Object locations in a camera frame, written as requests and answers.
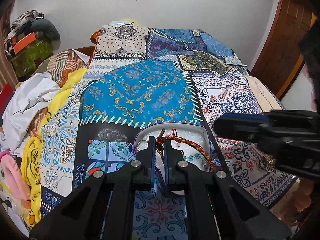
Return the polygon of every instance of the brown door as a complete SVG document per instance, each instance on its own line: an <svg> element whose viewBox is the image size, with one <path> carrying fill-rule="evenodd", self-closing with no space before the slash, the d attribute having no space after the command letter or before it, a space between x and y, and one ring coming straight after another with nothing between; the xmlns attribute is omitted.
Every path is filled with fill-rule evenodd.
<svg viewBox="0 0 320 240"><path fill-rule="evenodd" d="M271 31L251 71L278 98L284 95L290 85L289 77L299 70L303 61L298 42L309 30L311 19L312 12L305 5L279 0Z"/></svg>

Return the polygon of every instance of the patchwork bedspread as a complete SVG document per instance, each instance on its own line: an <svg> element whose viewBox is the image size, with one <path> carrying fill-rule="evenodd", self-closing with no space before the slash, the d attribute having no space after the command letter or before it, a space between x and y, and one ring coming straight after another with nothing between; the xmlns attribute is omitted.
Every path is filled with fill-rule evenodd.
<svg viewBox="0 0 320 240"><path fill-rule="evenodd" d="M157 122L206 127L215 170L229 169L239 185L270 209L295 176L259 170L265 154L255 144L212 133L223 113L270 109L281 109L279 101L246 75L246 65L233 50L202 30L104 26L83 80L42 127L41 216L94 171L112 172L134 160L135 135ZM150 192L136 192L132 239L188 239L186 217L184 197L166 192L156 179Z"/></svg>

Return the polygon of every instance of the pink plush item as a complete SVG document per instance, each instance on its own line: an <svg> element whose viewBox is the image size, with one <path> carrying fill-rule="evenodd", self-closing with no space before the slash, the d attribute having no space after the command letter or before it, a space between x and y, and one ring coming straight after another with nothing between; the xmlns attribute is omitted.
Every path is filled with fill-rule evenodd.
<svg viewBox="0 0 320 240"><path fill-rule="evenodd" d="M1 153L0 153L0 161L1 161L2 157L5 156L5 155L7 155L7 154L10 155L10 151L9 151L9 150L5 150L5 151L1 152Z"/></svg>
<svg viewBox="0 0 320 240"><path fill-rule="evenodd" d="M30 200L30 188L23 181L21 171L11 155L4 155L1 159L5 181L15 198Z"/></svg>

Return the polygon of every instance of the crumpled white fabric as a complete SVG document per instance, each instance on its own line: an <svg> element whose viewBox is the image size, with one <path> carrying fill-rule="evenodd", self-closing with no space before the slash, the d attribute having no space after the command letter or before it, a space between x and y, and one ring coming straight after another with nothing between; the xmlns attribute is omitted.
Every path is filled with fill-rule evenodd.
<svg viewBox="0 0 320 240"><path fill-rule="evenodd" d="M2 116L0 143L14 152L21 146L36 114L50 104L60 90L49 73L37 73L17 88Z"/></svg>

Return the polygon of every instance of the red and gold braided cord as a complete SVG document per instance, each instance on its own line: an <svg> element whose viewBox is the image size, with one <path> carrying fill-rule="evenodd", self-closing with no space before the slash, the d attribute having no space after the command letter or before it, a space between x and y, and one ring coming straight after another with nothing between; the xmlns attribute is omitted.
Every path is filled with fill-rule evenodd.
<svg viewBox="0 0 320 240"><path fill-rule="evenodd" d="M166 135L162 138L156 138L156 142L159 144L163 144L164 140L175 140L178 143L185 143L188 144L189 146L191 146L192 148L196 149L205 159L206 161L209 163L210 165L210 172L213 171L213 163L211 158L209 157L209 155L205 152L205 150L198 145L197 143L193 142L193 141L189 141L185 138L179 137L179 136L174 136L174 135Z"/></svg>

